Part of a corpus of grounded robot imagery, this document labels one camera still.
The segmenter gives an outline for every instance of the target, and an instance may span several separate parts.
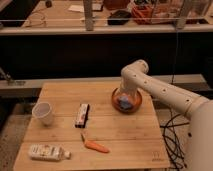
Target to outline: carrot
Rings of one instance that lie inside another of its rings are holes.
[[[96,151],[99,151],[99,152],[102,152],[102,153],[109,153],[109,149],[100,145],[100,144],[97,144],[96,142],[94,141],[91,141],[91,140],[86,140],[84,135],[81,134],[81,137],[82,137],[82,140],[84,142],[84,146],[86,148],[89,148],[89,149],[92,149],[92,150],[96,150]]]

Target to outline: wooden tabletop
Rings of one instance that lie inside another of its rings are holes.
[[[83,1],[52,1],[50,8],[46,8],[45,2],[40,1],[22,27],[84,27],[84,13],[68,10],[71,5],[83,6]],[[109,11],[104,7],[101,12],[93,12],[94,26],[108,26],[107,18],[114,11]],[[137,24],[129,21],[128,26],[132,25]]]
[[[133,114],[123,114],[111,105],[117,81],[45,83],[38,101],[53,107],[54,123],[43,126],[31,118],[14,165],[28,170],[112,170],[167,168],[169,160],[150,95],[141,91],[143,102]],[[86,136],[110,149],[104,154],[84,147],[75,119],[81,103],[89,103]],[[72,153],[70,160],[35,161],[28,157],[31,144],[54,144]]]

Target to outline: metal bar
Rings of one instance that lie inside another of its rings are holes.
[[[161,81],[171,83],[172,76],[153,76]],[[35,79],[23,80],[22,86],[9,86],[7,81],[0,81],[0,97],[18,98],[18,97],[38,97],[42,85],[45,82],[90,82],[90,81],[120,81],[120,77],[99,77],[99,78],[69,78],[69,79]],[[205,79],[200,74],[176,75],[174,84],[192,91],[211,91]]]
[[[189,11],[192,9],[194,5],[194,1],[195,0],[184,0],[182,9],[180,11],[179,19],[177,20],[177,23],[176,23],[177,29],[183,29],[185,27],[187,16],[189,14]]]
[[[132,27],[94,27],[93,31],[85,31],[83,27],[73,28],[25,28],[25,27],[4,27],[0,29],[0,36],[23,36],[23,35],[88,35],[88,34],[147,34],[147,33],[175,33],[176,29],[172,24],[141,25]],[[187,24],[179,33],[203,33],[213,32],[211,24]]]
[[[93,31],[92,0],[83,0],[85,27],[87,31]]]

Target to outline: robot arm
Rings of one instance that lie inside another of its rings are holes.
[[[137,88],[150,93],[164,104],[190,119],[185,163],[187,171],[210,171],[213,168],[213,100],[154,79],[146,73],[148,65],[138,60],[121,71],[120,88],[113,92],[112,104],[122,112],[138,109]]]
[[[138,60],[124,67],[121,71],[123,80],[120,91],[124,93],[129,90],[135,92],[138,87],[142,88],[162,103],[184,114],[187,118],[191,118],[191,114],[200,105],[209,101],[209,99],[196,93],[154,79],[146,75],[147,72],[148,65],[143,60]]]

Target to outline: white cup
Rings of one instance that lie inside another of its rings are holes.
[[[32,115],[46,126],[53,122],[52,107],[48,102],[37,103],[32,109]]]

